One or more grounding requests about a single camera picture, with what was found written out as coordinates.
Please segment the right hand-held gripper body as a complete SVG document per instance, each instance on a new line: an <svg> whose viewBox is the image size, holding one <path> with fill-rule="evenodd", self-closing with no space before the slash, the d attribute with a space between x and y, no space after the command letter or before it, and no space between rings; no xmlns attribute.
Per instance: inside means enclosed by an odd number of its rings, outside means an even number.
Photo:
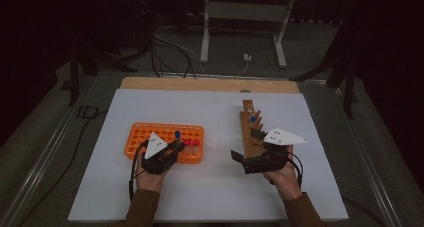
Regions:
<svg viewBox="0 0 424 227"><path fill-rule="evenodd" d="M272 128L265 132L264 152L257 157L246 158L244 154L243 168L246 174L263 173L282 169L289 160L287 147L294 144L307 143L301 136L280 128Z"/></svg>

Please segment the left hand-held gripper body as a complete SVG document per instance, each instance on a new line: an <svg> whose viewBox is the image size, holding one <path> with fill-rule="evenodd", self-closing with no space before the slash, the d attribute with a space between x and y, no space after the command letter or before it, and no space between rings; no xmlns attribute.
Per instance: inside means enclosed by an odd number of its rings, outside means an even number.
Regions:
<svg viewBox="0 0 424 227"><path fill-rule="evenodd" d="M162 174L174 163L174 156L168 154L168 143L152 133L142 155L142 167L150 174Z"/></svg>

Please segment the wooden test tube rack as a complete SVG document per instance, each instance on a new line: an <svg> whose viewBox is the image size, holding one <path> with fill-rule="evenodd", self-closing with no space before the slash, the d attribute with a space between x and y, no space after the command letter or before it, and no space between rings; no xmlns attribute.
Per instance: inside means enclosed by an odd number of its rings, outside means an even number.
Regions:
<svg viewBox="0 0 424 227"><path fill-rule="evenodd" d="M242 101L243 110L240 112L240 123L242 131L242 140L244 146L244 154L246 158L260 156L264 152L264 142L251 137L250 130L257 129L262 131L263 124L260 111L256 111L252 100ZM250 117L256 117L256 123L250 123Z"/></svg>

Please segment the orange plastic test tube rack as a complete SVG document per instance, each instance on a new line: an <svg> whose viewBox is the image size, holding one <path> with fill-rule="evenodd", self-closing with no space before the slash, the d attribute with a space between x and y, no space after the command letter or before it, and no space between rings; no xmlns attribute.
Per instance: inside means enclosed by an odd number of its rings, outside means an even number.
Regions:
<svg viewBox="0 0 424 227"><path fill-rule="evenodd" d="M188 156L183 150L179 153L177 162L182 164L200 163L203 154L204 128L199 125L135 122L129 132L124 154L128 159L132 160L137 148L141 143L148 140L152 133L156 133L161 139L170 144L175 140L175 131L181 132L181 141L183 143L185 139L191 139L191 150L193 150L192 141L194 139L200 141L199 153L197 156L193 156L192 153Z"/></svg>

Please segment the person's left hand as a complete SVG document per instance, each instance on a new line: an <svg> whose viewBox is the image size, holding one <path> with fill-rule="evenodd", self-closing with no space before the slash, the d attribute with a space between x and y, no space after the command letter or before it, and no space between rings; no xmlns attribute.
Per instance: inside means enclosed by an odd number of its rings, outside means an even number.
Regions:
<svg viewBox="0 0 424 227"><path fill-rule="evenodd" d="M135 181L138 190L149 190L160 193L166 174L167 172L163 172L157 175L145 171L142 167L142 158L139 157L137 159Z"/></svg>

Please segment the person's right hand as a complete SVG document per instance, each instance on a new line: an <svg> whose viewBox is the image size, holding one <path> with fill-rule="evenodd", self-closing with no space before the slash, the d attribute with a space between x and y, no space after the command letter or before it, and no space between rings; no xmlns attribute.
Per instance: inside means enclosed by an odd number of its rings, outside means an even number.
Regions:
<svg viewBox="0 0 424 227"><path fill-rule="evenodd" d="M265 172L263 176L268 182L275 185L283 201L293 200L302 195L301 188L297 182L295 168L289 161L286 162L282 169Z"/></svg>

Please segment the white table mat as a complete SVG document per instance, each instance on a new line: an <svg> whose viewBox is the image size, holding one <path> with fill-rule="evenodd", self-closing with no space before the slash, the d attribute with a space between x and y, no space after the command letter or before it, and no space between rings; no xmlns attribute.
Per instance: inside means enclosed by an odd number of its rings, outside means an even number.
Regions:
<svg viewBox="0 0 424 227"><path fill-rule="evenodd" d="M281 128L305 138L294 153L303 166L302 189L320 217L348 214L313 119L300 94L201 91L116 91L69 213L72 221L115 221L129 206L131 162L124 154L135 122L181 123L204 129L198 164L174 164L161 192L156 218L162 222L279 221L285 211L274 186L259 174L245 174L231 158L241 151L242 102L253 101L264 130Z"/></svg>

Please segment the black tripod stand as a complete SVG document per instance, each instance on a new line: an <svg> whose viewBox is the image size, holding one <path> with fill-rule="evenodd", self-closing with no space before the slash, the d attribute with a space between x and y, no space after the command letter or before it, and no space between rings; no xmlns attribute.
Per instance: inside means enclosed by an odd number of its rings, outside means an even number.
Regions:
<svg viewBox="0 0 424 227"><path fill-rule="evenodd" d="M352 119L353 89L356 69L356 50L358 33L349 21L344 21L320 65L304 74L291 77L291 81L304 82L326 70L332 72L326 81L328 88L339 88L344 84L343 110Z"/></svg>
<svg viewBox="0 0 424 227"><path fill-rule="evenodd" d="M82 68L87 75L96 75L99 70L96 59L105 61L123 72L134 72L134 69L94 48L86 41L72 37L69 40L70 80L63 85L65 90L70 91L69 106L73 106L80 95L79 69Z"/></svg>

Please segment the grey metal stand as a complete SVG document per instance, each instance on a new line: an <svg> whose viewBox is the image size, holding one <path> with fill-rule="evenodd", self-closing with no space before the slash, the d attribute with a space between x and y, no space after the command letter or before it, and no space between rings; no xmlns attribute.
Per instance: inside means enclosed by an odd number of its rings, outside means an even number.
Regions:
<svg viewBox="0 0 424 227"><path fill-rule="evenodd" d="M204 0L203 37L200 51L200 62L207 63L209 57L209 20L253 20L279 22L279 32L273 36L277 62L280 68L287 67L287 60L283 50L282 40L291 16L295 0L288 0L284 5L267 5L241 2L219 2Z"/></svg>

